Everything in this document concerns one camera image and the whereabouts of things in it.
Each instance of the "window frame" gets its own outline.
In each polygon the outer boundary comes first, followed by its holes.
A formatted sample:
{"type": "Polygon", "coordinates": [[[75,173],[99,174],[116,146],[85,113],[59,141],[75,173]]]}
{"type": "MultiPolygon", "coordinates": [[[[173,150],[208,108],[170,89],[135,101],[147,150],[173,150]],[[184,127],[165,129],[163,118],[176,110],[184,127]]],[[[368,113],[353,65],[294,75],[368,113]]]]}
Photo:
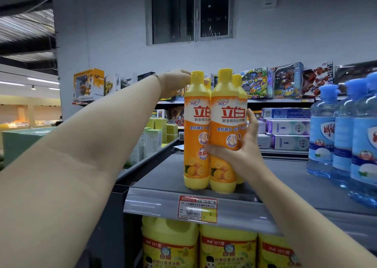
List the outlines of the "window frame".
{"type": "Polygon", "coordinates": [[[170,42],[163,44],[153,43],[153,17],[152,17],[152,0],[145,0],[145,28],[146,28],[146,42],[147,46],[160,46],[168,44],[180,44],[202,41],[213,41],[233,38],[233,17],[234,17],[234,0],[229,0],[228,7],[228,34],[216,37],[201,37],[200,36],[200,3],[201,0],[194,0],[194,39],[185,42],[170,42]]]}

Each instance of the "person's left arm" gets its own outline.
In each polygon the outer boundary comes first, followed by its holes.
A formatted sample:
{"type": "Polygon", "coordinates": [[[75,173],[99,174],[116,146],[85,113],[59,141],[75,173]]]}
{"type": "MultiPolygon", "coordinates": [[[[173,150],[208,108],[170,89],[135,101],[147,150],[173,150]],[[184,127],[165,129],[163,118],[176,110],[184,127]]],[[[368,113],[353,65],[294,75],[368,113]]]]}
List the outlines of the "person's left arm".
{"type": "Polygon", "coordinates": [[[159,98],[187,71],[149,76],[81,109],[0,173],[0,267],[73,267],[159,98]]]}

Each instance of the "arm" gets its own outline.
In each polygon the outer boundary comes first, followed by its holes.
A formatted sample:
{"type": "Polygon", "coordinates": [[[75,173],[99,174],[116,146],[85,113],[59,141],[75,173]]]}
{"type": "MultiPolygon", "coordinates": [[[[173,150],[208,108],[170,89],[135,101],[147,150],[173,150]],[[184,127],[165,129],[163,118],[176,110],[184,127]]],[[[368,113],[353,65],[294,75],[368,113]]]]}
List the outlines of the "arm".
{"type": "Polygon", "coordinates": [[[0,267],[74,267],[160,97],[187,71],[149,76],[80,110],[0,174],[0,267]]]}
{"type": "Polygon", "coordinates": [[[229,162],[253,187],[303,267],[377,267],[377,258],[288,188],[267,168],[258,148],[257,120],[250,109],[247,110],[247,115],[250,125],[239,151],[211,145],[206,150],[229,162]]]}

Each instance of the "blue bottle cap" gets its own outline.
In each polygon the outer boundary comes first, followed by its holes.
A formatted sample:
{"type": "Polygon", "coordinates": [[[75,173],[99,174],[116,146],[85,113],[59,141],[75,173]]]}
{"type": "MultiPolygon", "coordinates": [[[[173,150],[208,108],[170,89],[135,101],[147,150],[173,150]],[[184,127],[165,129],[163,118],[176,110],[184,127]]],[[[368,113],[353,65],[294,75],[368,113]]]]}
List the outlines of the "blue bottle cap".
{"type": "Polygon", "coordinates": [[[323,85],[319,87],[319,90],[321,91],[321,99],[336,99],[340,92],[337,84],[323,85]]]}
{"type": "Polygon", "coordinates": [[[377,90],[377,72],[370,73],[366,76],[368,89],[369,90],[377,90]]]}
{"type": "Polygon", "coordinates": [[[355,80],[348,80],[344,84],[347,87],[347,95],[352,97],[361,97],[368,93],[368,83],[365,78],[357,78],[355,80]]]}

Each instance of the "transparent blue liquid bottle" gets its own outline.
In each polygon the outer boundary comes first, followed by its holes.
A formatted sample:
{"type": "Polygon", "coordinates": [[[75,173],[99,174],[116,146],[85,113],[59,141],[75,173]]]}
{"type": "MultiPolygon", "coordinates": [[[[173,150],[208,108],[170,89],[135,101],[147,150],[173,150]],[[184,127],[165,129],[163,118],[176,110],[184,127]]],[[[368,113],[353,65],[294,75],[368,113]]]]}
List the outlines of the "transparent blue liquid bottle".
{"type": "Polygon", "coordinates": [[[377,73],[366,77],[369,94],[357,102],[349,196],[377,209],[377,73]]]}
{"type": "Polygon", "coordinates": [[[330,179],[341,188],[348,188],[351,177],[352,139],[357,101],[368,93],[365,78],[345,83],[348,97],[338,103],[335,111],[334,155],[330,179]]]}
{"type": "Polygon", "coordinates": [[[309,174],[330,178],[335,137],[335,110],[337,109],[338,86],[323,85],[319,88],[321,100],[311,108],[309,174]]]}

